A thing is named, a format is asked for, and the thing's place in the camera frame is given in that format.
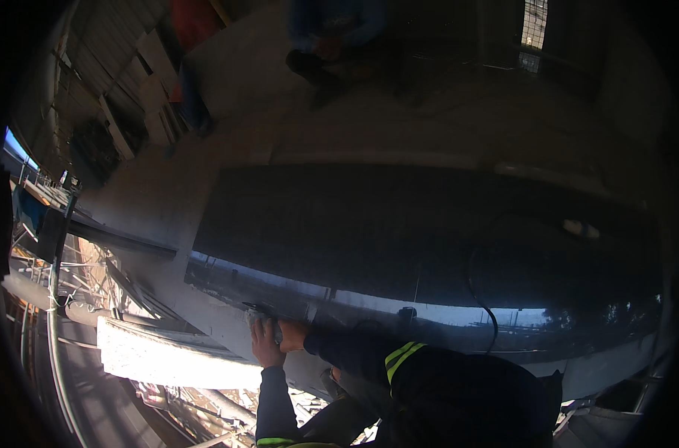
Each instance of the person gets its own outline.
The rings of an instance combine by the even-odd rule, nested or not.
[[[370,442],[377,448],[551,446],[560,392],[552,397],[541,380],[514,363],[282,320],[278,345],[274,325],[256,320],[251,329],[253,354],[263,367],[258,447],[345,447],[363,424],[379,417]],[[339,397],[301,428],[283,371],[286,353],[298,350],[331,363],[332,378],[350,385],[351,398]],[[360,384],[358,396],[352,383]]]
[[[220,18],[207,0],[171,0],[170,18],[185,54],[220,30]],[[198,137],[210,133],[213,120],[202,101],[195,72],[184,57],[168,101],[179,105],[180,114],[197,130]]]
[[[339,60],[366,59],[378,51],[385,29],[382,0],[293,0],[288,31],[293,49],[287,66],[318,88],[318,108],[346,90],[342,80],[323,67]]]

